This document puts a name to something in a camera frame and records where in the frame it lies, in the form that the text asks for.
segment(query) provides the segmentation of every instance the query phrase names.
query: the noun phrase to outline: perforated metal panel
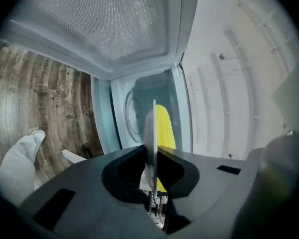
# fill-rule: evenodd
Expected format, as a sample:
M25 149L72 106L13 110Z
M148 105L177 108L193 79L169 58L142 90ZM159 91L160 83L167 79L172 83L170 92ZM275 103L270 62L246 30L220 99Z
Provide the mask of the perforated metal panel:
M26 0L113 61L155 46L147 0Z

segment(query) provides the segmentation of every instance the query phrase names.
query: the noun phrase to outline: wooden floor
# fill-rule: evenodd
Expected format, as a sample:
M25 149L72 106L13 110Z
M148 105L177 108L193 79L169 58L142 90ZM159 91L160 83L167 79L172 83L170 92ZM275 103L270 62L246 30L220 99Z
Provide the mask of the wooden floor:
M91 101L90 76L0 42L0 164L9 148L34 130L46 132L37 154L36 186L67 168L61 150L103 154Z

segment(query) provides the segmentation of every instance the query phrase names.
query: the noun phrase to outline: wood grain surface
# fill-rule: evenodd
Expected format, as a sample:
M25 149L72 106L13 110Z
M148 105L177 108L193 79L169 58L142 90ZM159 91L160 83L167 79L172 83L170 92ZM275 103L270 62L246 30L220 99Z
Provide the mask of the wood grain surface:
M23 135L39 129L46 139L34 164L36 187L71 165L63 149L85 158L103 154L90 75L0 42L0 164Z

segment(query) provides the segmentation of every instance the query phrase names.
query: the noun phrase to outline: yellow object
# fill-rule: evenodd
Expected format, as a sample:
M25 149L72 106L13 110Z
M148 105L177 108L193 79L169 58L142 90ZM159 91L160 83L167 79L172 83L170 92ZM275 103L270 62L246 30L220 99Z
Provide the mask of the yellow object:
M176 149L173 128L171 126L168 111L164 106L156 105L157 145ZM166 192L162 183L157 179L157 188Z

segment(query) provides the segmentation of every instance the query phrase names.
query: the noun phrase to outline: yellow sponge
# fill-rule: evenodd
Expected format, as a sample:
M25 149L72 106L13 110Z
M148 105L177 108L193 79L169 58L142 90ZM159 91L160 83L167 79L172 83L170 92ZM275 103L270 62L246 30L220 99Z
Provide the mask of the yellow sponge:
M164 106L156 105L156 125L157 145L176 149L173 128L171 126L168 111ZM161 192L166 192L159 179L157 179L157 188Z

